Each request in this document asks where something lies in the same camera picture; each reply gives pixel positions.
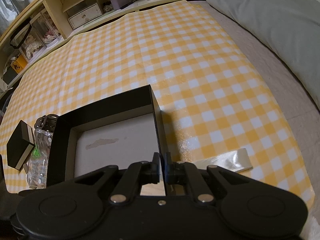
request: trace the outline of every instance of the tablecloth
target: tablecloth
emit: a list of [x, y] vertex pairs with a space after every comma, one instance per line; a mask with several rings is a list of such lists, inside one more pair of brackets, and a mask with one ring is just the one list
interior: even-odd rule
[[254, 167], [244, 175], [312, 205], [301, 152], [272, 93], [221, 26], [187, 1], [79, 34], [25, 73], [0, 126], [8, 191], [28, 188], [25, 172], [6, 161], [6, 143], [20, 119], [33, 126], [44, 114], [61, 115], [146, 84], [162, 110], [174, 160], [244, 147]]

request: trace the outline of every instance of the gingham tablecloth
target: gingham tablecloth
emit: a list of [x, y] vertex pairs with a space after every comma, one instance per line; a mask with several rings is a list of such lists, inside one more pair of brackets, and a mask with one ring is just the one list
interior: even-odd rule
[[314, 192], [301, 152], [270, 90], [206, 11], [187, 1], [134, 12], [79, 34], [26, 72], [0, 126], [7, 188], [27, 189], [7, 166], [6, 143], [22, 119], [64, 114], [151, 84], [174, 160], [245, 147], [243, 174], [290, 190], [310, 207]]

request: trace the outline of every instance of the white drawer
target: white drawer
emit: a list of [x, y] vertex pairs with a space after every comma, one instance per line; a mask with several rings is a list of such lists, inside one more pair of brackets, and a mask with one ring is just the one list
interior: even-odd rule
[[78, 28], [79, 26], [91, 21], [94, 18], [97, 18], [101, 15], [98, 4], [93, 4], [90, 7], [82, 10], [81, 12], [73, 15], [68, 19], [71, 27], [73, 29]]

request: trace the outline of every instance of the pillow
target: pillow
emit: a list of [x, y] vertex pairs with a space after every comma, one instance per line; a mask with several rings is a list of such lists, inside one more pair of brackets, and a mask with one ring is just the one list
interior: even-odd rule
[[273, 50], [320, 109], [320, 2], [207, 0]]

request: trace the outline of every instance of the screw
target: screw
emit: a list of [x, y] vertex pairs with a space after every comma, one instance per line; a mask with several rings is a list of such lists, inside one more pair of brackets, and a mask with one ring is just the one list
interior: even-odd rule
[[214, 197], [210, 194], [201, 194], [198, 196], [198, 200], [202, 203], [211, 202]]
[[158, 201], [158, 205], [159, 206], [163, 206], [163, 205], [165, 205], [167, 202], [165, 201], [165, 200], [159, 200]]
[[122, 202], [126, 201], [127, 198], [126, 198], [125, 195], [116, 194], [116, 195], [112, 195], [112, 196], [110, 197], [110, 200], [111, 200], [113, 203], [122, 203]]

